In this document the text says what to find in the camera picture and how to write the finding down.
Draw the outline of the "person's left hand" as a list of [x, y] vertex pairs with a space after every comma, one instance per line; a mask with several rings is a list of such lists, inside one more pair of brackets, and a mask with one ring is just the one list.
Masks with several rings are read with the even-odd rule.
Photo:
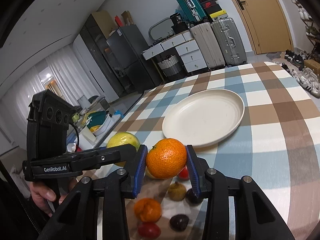
[[[68, 192], [71, 192], [73, 187], [78, 183], [76, 178], [70, 178], [68, 184]], [[48, 202], [56, 201], [56, 194], [52, 189], [44, 185], [42, 182], [30, 182], [29, 184], [31, 197], [37, 207], [44, 211], [49, 217], [52, 217], [53, 212], [48, 205]], [[61, 194], [59, 199], [59, 205], [65, 200], [67, 194]]]

